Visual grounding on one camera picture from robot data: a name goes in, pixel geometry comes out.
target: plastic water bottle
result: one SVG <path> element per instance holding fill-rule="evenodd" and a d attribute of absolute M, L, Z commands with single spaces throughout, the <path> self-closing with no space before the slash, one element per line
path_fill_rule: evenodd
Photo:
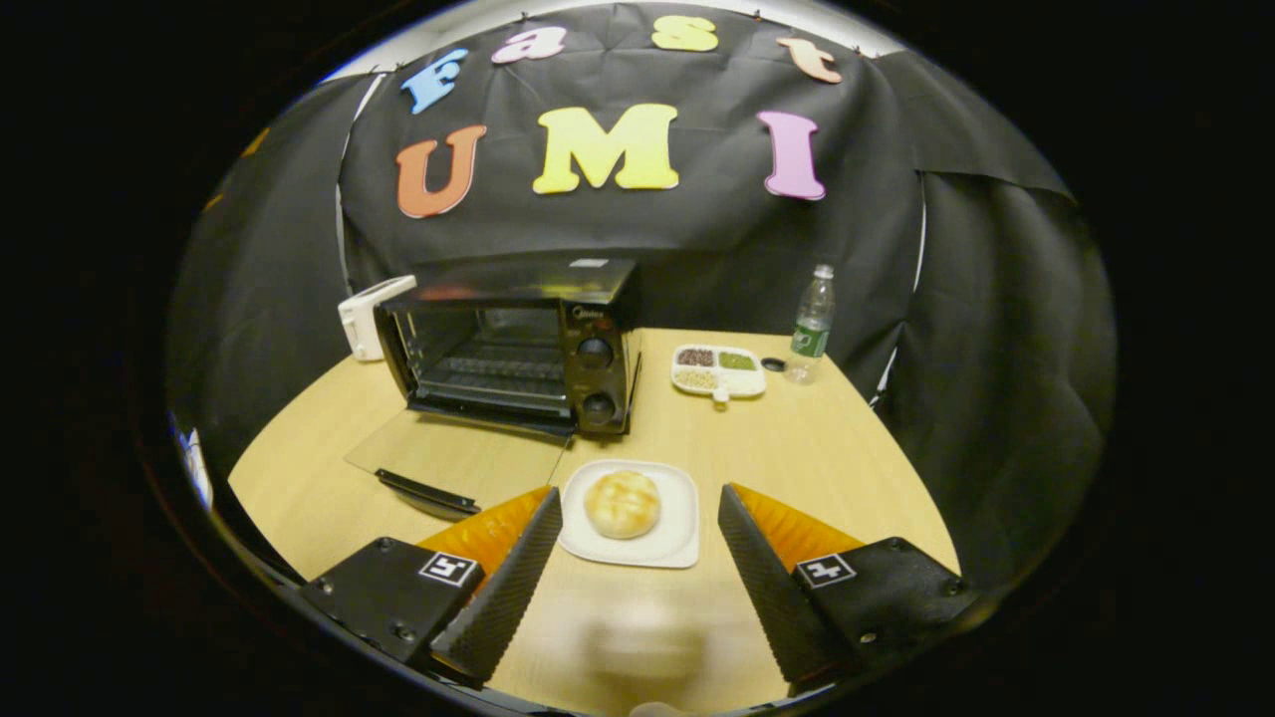
<path fill-rule="evenodd" d="M 833 268 L 815 267 L 815 281 L 806 288 L 797 309 L 797 327 L 793 329 L 792 347 L 784 375 L 797 384 L 812 383 L 819 373 L 819 362 L 827 347 L 827 332 L 833 328 Z"/>

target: square plate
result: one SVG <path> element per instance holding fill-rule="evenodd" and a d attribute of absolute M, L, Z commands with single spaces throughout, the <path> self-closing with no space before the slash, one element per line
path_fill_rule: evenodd
<path fill-rule="evenodd" d="M 584 495 L 602 476 L 634 471 L 655 484 L 659 519 L 645 535 L 608 538 L 593 528 Z M 567 478 L 562 489 L 562 547 L 585 560 L 648 568 L 690 568 L 700 559 L 700 492 L 685 471 L 641 461 L 594 461 Z"/>
<path fill-rule="evenodd" d="M 699 348 L 708 351 L 713 355 L 711 366 L 697 366 L 691 364 L 678 364 L 677 357 L 682 351 L 688 348 Z M 752 369 L 725 369 L 722 366 L 722 353 L 737 353 L 740 356 L 747 356 L 752 360 Z M 696 393 L 703 395 L 711 395 L 714 392 L 710 388 L 700 388 L 691 385 L 683 380 L 678 379 L 681 371 L 696 371 L 704 374 L 711 374 L 714 376 L 715 385 L 720 384 L 725 388 L 725 395 L 748 398 L 754 395 L 760 395 L 766 390 L 766 374 L 761 367 L 761 358 L 757 355 L 748 351 L 747 348 L 738 348 L 734 346 L 709 346 L 701 343 L 683 343 L 673 350 L 673 364 L 669 370 L 669 378 L 673 380 L 673 385 L 685 390 L 686 393 Z"/>

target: white appliance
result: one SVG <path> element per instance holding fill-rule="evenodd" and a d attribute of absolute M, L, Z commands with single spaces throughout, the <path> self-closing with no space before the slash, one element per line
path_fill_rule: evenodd
<path fill-rule="evenodd" d="M 380 361 L 381 341 L 376 336 L 376 322 L 372 319 L 372 306 L 416 288 L 416 277 L 398 277 L 365 288 L 337 305 L 340 325 L 346 329 L 349 351 L 360 361 Z"/>

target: bread roll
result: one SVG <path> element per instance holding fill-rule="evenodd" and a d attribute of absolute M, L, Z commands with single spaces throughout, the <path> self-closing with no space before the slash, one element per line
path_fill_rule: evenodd
<path fill-rule="evenodd" d="M 659 521 L 659 491 L 655 482 L 641 473 L 607 473 L 584 494 L 584 513 L 599 533 L 635 538 Z"/>

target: green powder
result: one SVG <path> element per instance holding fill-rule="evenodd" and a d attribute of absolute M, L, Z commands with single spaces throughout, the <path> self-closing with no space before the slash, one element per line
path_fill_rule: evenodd
<path fill-rule="evenodd" d="M 752 362 L 752 358 L 748 358 L 742 353 L 728 353 L 725 351 L 718 353 L 718 364 L 720 364 L 723 369 L 742 369 L 745 371 L 754 371 L 757 369 L 757 365 Z"/>

